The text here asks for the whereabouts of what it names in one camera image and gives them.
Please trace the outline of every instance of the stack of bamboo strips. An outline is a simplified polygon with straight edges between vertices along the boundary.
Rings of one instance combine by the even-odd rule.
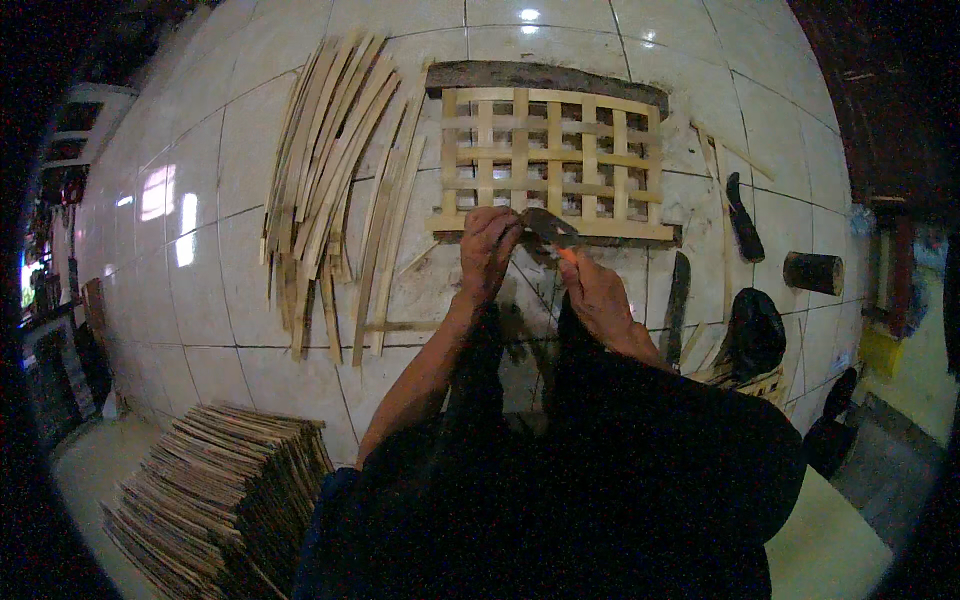
[[[331,470],[314,421],[195,407],[103,505],[104,528],[168,598],[287,598]]]
[[[341,362],[333,284],[352,280],[344,249],[349,184],[381,116],[395,131],[403,112],[402,103],[387,109],[399,76],[394,62],[380,56],[383,42],[358,32],[328,38],[303,67],[288,103],[260,260],[269,268],[267,300],[276,298],[295,360],[318,280],[331,355]]]

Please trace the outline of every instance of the wooden post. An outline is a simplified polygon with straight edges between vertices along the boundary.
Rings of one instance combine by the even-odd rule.
[[[783,281],[811,292],[843,295],[843,258],[829,254],[788,252],[783,260]]]

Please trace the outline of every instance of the yellow object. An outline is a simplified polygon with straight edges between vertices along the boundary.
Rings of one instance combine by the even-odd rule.
[[[900,340],[878,331],[872,325],[864,327],[860,338],[860,358],[866,366],[883,376],[893,377],[897,374],[902,354],[903,344]]]

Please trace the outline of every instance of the white tile floor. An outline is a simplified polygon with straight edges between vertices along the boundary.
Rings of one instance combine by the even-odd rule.
[[[722,229],[718,206],[704,199],[705,164],[683,120],[701,121],[770,165],[775,180],[730,158],[768,256],[756,267],[738,263],[734,281],[764,290],[785,314],[784,364],[798,427],[805,431],[820,410],[836,355],[855,347],[866,251],[847,232],[847,170],[823,76],[782,0],[226,0],[192,19],[151,65],[139,99],[93,165],[77,231],[81,280],[104,279],[118,386],[161,425],[198,401],[304,415],[327,421],[331,457],[349,463],[376,403],[425,340],[391,334],[384,356],[368,357],[359,370],[335,368],[321,350],[295,364],[264,302],[257,237],[287,94],[317,43],[355,25],[394,36],[387,51],[407,89],[423,58],[433,56],[550,62],[667,90],[676,117],[664,125],[664,214],[684,225],[692,263],[687,336],[700,321],[722,320]],[[430,243],[423,219],[440,197],[438,114],[438,101],[427,101],[420,131],[430,139],[398,268]],[[361,178],[379,158],[378,139]],[[355,225],[369,191],[356,182],[348,232],[354,264]],[[844,255],[843,298],[787,289],[780,268],[790,250]],[[624,277],[635,316],[653,328],[662,326],[674,252],[597,252]],[[441,317],[457,263],[456,248],[439,247],[398,277],[391,319]],[[501,369],[514,408],[529,406],[542,389],[536,357],[555,331],[557,281],[516,251],[503,300],[522,317],[512,313],[510,330],[524,343]],[[352,331],[343,308],[352,289],[340,286],[337,294],[344,334]],[[704,340],[723,333],[719,325],[709,331]],[[325,345],[323,319],[315,318],[310,346]],[[691,361],[706,352],[697,348]]]

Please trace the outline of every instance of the dark wooden board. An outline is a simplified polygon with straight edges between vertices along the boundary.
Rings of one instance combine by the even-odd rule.
[[[426,75],[426,93],[440,98],[445,87],[533,87],[563,89],[642,102],[660,109],[660,120],[670,115],[667,93],[646,84],[594,75],[565,66],[509,60],[451,60],[434,62]]]

